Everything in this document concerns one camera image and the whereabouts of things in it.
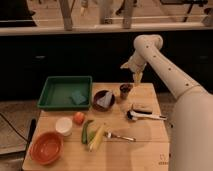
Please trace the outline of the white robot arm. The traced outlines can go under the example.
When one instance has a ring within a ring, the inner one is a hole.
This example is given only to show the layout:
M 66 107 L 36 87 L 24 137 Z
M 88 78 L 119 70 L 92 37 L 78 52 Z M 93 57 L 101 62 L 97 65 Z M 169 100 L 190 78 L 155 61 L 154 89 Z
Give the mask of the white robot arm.
M 121 68 L 129 68 L 138 85 L 149 64 L 176 99 L 168 170 L 213 171 L 213 95 L 167 59 L 162 46 L 160 35 L 137 36 L 135 51 Z

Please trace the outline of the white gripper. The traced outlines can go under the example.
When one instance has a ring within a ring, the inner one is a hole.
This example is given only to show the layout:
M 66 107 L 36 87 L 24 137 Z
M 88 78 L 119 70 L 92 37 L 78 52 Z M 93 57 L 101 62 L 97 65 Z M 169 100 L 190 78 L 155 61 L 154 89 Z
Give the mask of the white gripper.
M 130 69 L 133 74 L 134 85 L 138 86 L 141 83 L 143 71 L 146 67 L 146 60 L 138 53 L 134 53 L 127 62 L 121 65 L 121 69 Z

